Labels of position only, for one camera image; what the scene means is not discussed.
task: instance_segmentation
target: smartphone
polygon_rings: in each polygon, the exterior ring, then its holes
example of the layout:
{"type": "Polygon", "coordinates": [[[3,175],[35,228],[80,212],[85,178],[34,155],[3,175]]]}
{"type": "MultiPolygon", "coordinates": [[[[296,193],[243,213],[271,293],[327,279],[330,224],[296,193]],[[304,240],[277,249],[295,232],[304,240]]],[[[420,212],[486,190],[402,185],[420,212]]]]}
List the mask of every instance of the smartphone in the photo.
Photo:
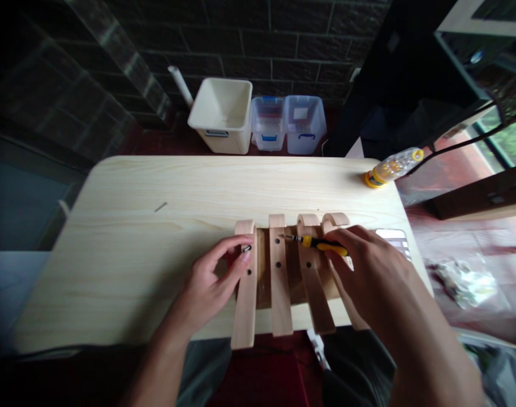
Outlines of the smartphone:
{"type": "Polygon", "coordinates": [[[375,233],[398,249],[409,261],[412,261],[411,252],[409,252],[409,243],[407,242],[405,232],[399,229],[377,229],[375,230],[375,233]]]}

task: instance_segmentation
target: plastic bag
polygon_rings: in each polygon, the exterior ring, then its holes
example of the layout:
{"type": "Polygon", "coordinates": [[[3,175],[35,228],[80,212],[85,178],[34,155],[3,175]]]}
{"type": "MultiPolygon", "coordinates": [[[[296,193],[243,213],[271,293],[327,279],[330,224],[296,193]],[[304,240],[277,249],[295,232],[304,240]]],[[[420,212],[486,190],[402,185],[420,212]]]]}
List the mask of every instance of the plastic bag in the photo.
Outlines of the plastic bag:
{"type": "Polygon", "coordinates": [[[446,259],[430,264],[447,293],[462,308],[478,307],[498,293],[496,279],[485,270],[475,271],[464,260],[446,259]]]}

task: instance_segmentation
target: yellow bottle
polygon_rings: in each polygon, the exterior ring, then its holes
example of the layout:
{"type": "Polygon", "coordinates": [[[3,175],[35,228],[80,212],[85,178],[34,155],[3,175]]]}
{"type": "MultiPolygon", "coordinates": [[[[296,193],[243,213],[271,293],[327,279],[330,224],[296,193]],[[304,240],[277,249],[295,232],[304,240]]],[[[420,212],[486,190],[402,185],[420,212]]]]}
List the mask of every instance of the yellow bottle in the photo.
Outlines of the yellow bottle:
{"type": "Polygon", "coordinates": [[[366,172],[364,181],[368,187],[380,188],[387,182],[407,174],[423,158],[424,152],[417,147],[393,154],[377,164],[371,171],[366,172]]]}

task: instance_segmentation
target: white storage bin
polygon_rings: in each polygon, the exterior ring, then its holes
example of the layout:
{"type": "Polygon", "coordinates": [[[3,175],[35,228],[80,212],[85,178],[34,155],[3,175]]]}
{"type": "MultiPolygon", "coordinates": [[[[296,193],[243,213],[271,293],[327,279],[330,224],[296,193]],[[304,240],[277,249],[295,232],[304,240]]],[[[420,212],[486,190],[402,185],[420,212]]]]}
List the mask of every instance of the white storage bin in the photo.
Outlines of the white storage bin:
{"type": "Polygon", "coordinates": [[[312,154],[326,134],[324,105],[316,96],[287,96],[284,121],[290,154],[312,154]]]}
{"type": "Polygon", "coordinates": [[[252,84],[206,78],[192,105],[188,125],[214,153],[247,154],[251,141],[252,84]]]}
{"type": "Polygon", "coordinates": [[[279,151],[285,141],[282,121],[284,98],[255,97],[252,100],[251,123],[256,145],[262,151],[279,151]]]}

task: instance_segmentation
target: window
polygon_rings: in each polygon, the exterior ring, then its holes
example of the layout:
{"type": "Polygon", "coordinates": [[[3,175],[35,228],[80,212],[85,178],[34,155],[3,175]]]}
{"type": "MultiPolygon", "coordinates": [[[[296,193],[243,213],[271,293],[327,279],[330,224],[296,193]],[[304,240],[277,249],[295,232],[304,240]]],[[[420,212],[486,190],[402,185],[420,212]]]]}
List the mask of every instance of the window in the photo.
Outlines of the window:
{"type": "MultiPolygon", "coordinates": [[[[484,134],[495,129],[499,123],[499,114],[494,109],[478,120],[474,124],[474,129],[477,134],[484,134]]],[[[502,168],[516,166],[516,123],[484,141],[479,141],[477,145],[495,170],[497,165],[494,164],[494,161],[499,162],[502,168]]]]}

